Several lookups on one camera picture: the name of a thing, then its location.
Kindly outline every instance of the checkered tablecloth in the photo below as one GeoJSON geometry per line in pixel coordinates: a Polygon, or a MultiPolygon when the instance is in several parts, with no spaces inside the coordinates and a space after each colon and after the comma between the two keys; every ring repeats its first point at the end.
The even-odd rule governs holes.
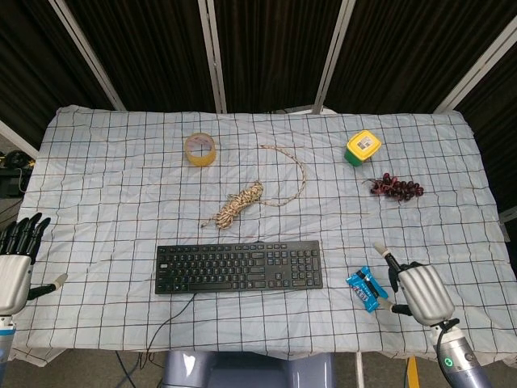
{"type": "Polygon", "coordinates": [[[66,272],[61,291],[15,317],[11,356],[44,364],[66,348],[142,351],[189,296],[154,294],[158,245],[319,240],[324,288],[296,292],[202,293],[157,334],[152,350],[252,351],[301,357],[315,352],[434,356],[412,318],[365,311],[345,279],[367,264],[389,288],[372,247],[400,262],[433,264],[455,316],[481,362],[517,354],[517,284],[471,129],[447,115],[214,115],[62,108],[49,124],[19,218],[52,218],[33,284],[66,272]],[[347,140],[369,129],[382,141],[353,167],[347,140]],[[217,159],[192,166],[183,142],[210,134],[217,159]],[[301,197],[281,208],[252,205],[228,230],[200,224],[228,194],[256,179],[263,199],[301,184],[292,160],[258,145],[282,146],[307,170],[301,197]],[[424,196],[398,203],[369,192],[386,171],[414,180],[424,196]]]}

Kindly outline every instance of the black keyboard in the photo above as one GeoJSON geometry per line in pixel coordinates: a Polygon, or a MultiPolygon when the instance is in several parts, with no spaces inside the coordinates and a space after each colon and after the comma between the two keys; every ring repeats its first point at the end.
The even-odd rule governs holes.
{"type": "Polygon", "coordinates": [[[158,247],[155,293],[320,289],[318,241],[158,247]]]}

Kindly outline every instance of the tape roll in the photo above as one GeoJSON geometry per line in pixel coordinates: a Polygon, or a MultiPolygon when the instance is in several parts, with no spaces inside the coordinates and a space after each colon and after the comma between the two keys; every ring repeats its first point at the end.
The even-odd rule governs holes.
{"type": "Polygon", "coordinates": [[[185,154],[190,163],[197,167],[210,166],[216,160],[216,142],[206,133],[194,133],[185,141],[185,154]],[[203,156],[192,154],[192,146],[208,146],[210,151],[203,156]]]}

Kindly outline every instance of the red grapes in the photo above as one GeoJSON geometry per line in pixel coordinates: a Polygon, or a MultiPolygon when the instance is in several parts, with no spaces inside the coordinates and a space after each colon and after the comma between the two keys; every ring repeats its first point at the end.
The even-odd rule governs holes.
{"type": "Polygon", "coordinates": [[[382,175],[382,179],[375,179],[372,181],[373,185],[370,189],[371,194],[385,194],[397,200],[410,200],[414,196],[423,195],[423,187],[418,183],[410,180],[398,180],[396,176],[390,176],[388,172],[382,175]]]}

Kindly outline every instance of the floor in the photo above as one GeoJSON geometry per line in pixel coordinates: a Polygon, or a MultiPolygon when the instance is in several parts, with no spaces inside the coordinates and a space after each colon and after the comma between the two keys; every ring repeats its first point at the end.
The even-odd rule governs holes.
{"type": "MultiPolygon", "coordinates": [[[[0,230],[7,223],[15,220],[20,200],[0,200],[0,230]]],[[[121,359],[128,371],[136,366],[138,355],[133,352],[121,352],[121,359]]],[[[135,386],[155,387],[162,378],[165,353],[157,353],[155,364],[148,363],[143,370],[135,368],[132,380],[135,386]]],[[[354,387],[355,356],[352,353],[340,353],[335,357],[335,375],[337,387],[354,387]]],[[[389,359],[379,353],[364,354],[364,380],[366,387],[402,388],[404,386],[404,360],[389,359]]],[[[502,362],[485,367],[494,387],[515,386],[517,369],[509,368],[502,362]]],[[[422,388],[447,387],[438,365],[433,361],[418,359],[418,375],[422,388]]],[[[124,380],[115,352],[96,350],[68,350],[48,366],[39,368],[23,361],[12,361],[7,369],[4,388],[61,388],[61,387],[117,387],[128,388],[131,384],[124,380]]]]}

